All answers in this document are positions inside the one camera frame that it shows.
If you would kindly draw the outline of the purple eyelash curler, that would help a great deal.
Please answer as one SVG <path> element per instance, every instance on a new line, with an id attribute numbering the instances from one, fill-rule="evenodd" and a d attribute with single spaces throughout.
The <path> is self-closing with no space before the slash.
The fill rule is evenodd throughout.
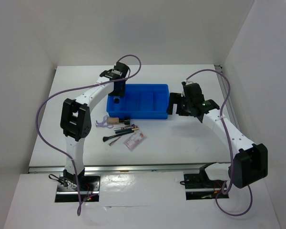
<path id="1" fill-rule="evenodd" d="M 103 120 L 98 122 L 97 120 L 95 121 L 95 126 L 96 127 L 102 127 L 102 128 L 112 128 L 112 125 L 111 124 L 108 124 L 107 121 L 108 121 L 108 118 L 109 116 L 106 115 L 103 117 Z"/>

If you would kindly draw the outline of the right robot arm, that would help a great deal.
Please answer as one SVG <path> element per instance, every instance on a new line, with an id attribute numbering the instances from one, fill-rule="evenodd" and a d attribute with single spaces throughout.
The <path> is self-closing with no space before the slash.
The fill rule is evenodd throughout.
<path id="1" fill-rule="evenodd" d="M 268 175 L 268 150 L 242 134 L 221 112 L 212 99 L 206 100 L 197 83 L 183 82 L 182 93 L 170 93 L 167 113 L 192 116 L 206 125 L 227 147 L 231 161 L 213 162 L 200 167 L 198 181 L 203 187 L 215 180 L 229 181 L 237 188 L 244 188 Z"/>

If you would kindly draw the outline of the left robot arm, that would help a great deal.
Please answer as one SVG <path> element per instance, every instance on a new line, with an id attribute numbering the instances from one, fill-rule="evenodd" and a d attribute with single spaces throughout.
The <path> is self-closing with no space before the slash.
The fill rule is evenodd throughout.
<path id="1" fill-rule="evenodd" d="M 60 127 L 65 135 L 68 154 L 63 176 L 73 190 L 84 186 L 83 147 L 92 128 L 91 111 L 107 95 L 125 95 L 124 78 L 129 71 L 129 66 L 117 62 L 112 69 L 100 74 L 95 87 L 63 102 Z"/>

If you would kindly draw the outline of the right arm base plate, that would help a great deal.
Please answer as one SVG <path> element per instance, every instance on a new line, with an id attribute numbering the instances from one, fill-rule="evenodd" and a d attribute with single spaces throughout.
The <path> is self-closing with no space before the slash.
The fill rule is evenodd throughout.
<path id="1" fill-rule="evenodd" d="M 185 188 L 186 200 L 215 199 L 217 194 L 218 198 L 229 198 L 221 193 L 224 184 L 221 180 L 209 180 L 200 174 L 184 174 L 179 183 Z"/>

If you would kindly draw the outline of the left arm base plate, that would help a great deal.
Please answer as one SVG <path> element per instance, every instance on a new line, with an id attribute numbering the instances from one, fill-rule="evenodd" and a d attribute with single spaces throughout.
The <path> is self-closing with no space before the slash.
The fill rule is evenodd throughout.
<path id="1" fill-rule="evenodd" d="M 70 182 L 63 176 L 50 174 L 49 178 L 57 181 L 55 203 L 78 202 L 78 191 L 75 183 Z M 86 176 L 80 187 L 81 200 L 87 198 L 87 202 L 98 202 L 100 191 L 100 176 Z"/>

